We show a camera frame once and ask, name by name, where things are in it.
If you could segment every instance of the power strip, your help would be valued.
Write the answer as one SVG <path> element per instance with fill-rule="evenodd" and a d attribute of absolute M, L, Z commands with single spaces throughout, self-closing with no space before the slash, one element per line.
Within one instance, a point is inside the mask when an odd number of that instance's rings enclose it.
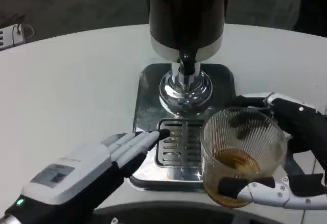
<path fill-rule="evenodd" d="M 22 30 L 22 24 L 19 24 L 19 27 L 18 24 L 15 24 L 0 29 L 0 51 L 24 43 L 25 43 L 25 38 L 24 38 L 24 32 Z"/>

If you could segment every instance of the floor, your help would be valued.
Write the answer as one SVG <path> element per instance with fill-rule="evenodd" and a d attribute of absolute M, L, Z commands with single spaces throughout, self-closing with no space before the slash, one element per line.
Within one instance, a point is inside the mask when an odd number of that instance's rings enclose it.
<path fill-rule="evenodd" d="M 229 0 L 227 23 L 293 29 L 300 0 Z M 148 22 L 145 0 L 0 0 L 0 23 L 25 14 L 35 34 L 28 41 Z"/>

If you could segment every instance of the robotic hand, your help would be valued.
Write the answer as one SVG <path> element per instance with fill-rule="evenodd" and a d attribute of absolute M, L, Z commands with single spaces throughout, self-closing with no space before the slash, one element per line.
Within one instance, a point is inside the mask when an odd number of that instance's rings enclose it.
<path fill-rule="evenodd" d="M 218 192 L 235 199 L 286 209 L 327 209 L 327 187 L 323 174 L 304 175 L 293 153 L 311 150 L 322 168 L 327 169 L 327 117 L 313 106 L 278 93 L 241 95 L 231 107 L 257 107 L 273 117 L 282 130 L 292 135 L 284 166 L 288 176 L 276 182 L 273 177 L 255 179 L 223 178 Z M 242 126 L 250 118 L 233 118 L 233 126 Z"/>
<path fill-rule="evenodd" d="M 167 129 L 113 135 L 59 158 L 27 184 L 0 224 L 83 223 L 130 177 Z"/>

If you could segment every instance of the glass cup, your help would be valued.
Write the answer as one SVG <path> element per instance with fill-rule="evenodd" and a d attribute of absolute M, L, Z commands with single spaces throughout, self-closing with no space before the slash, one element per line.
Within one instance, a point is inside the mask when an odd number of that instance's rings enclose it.
<path fill-rule="evenodd" d="M 283 131 L 263 113 L 248 108 L 219 111 L 206 122 L 201 134 L 204 188 L 221 206 L 246 206 L 248 202 L 218 194 L 220 179 L 272 176 L 286 151 Z"/>

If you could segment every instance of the white table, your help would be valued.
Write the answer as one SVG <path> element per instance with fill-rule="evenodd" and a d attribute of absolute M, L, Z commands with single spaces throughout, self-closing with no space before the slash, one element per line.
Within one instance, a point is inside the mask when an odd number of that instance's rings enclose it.
<path fill-rule="evenodd" d="M 227 24 L 221 50 L 207 62 L 231 69 L 238 94 L 277 91 L 325 111 L 326 50 L 325 38 Z M 0 213 L 22 184 L 57 157 L 78 144 L 131 131 L 139 73 L 160 62 L 165 60 L 152 50 L 147 25 L 76 33 L 1 52 Z M 296 159 L 306 173 L 313 171 L 310 152 Z M 283 174 L 281 168 L 276 172 Z M 204 193 L 144 192 L 125 182 L 101 207 L 147 200 L 215 204 Z M 293 224 L 303 216 L 255 204 L 242 210 Z"/>

